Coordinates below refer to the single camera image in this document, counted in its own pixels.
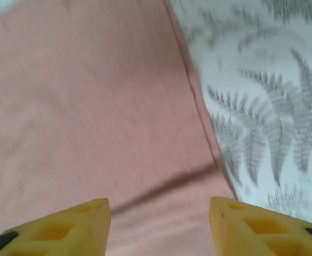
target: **white fabric with fern print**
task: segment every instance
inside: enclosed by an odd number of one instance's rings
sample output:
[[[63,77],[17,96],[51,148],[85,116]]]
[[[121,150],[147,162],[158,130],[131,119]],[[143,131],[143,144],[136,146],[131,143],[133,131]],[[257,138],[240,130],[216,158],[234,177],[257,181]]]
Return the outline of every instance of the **white fabric with fern print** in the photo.
[[[238,198],[312,222],[312,0],[172,0]]]

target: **yellow plastic part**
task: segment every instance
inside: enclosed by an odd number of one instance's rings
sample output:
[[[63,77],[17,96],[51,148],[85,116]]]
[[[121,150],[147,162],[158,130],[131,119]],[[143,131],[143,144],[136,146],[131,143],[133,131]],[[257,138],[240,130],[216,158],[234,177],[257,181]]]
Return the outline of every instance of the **yellow plastic part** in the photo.
[[[209,221],[218,256],[312,256],[312,223],[223,197]]]
[[[110,223],[108,200],[89,201],[7,230],[0,256],[104,256]]]

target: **yellow foam piece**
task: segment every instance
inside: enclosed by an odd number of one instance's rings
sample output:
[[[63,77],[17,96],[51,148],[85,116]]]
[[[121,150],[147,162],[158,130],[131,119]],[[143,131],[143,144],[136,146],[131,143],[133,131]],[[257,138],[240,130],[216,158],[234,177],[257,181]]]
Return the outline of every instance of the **yellow foam piece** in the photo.
[[[209,221],[217,256],[312,256],[312,223],[223,197]]]
[[[3,232],[19,234],[0,256],[104,256],[110,223],[108,200],[92,200]]]

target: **pink cloth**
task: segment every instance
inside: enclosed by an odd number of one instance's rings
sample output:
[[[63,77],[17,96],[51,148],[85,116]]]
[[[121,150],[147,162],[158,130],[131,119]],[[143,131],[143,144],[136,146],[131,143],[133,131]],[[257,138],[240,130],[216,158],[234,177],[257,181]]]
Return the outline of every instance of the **pink cloth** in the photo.
[[[0,232],[105,197],[108,256],[213,255],[209,199],[233,194],[176,24],[162,0],[0,19]]]

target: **pink fabric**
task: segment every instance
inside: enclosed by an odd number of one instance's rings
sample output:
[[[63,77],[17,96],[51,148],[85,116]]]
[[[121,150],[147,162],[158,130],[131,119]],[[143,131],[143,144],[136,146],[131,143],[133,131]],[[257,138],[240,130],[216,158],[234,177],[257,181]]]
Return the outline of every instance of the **pink fabric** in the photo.
[[[0,232],[105,197],[108,256],[213,255],[209,199],[233,194],[166,6],[34,0],[0,19]]]

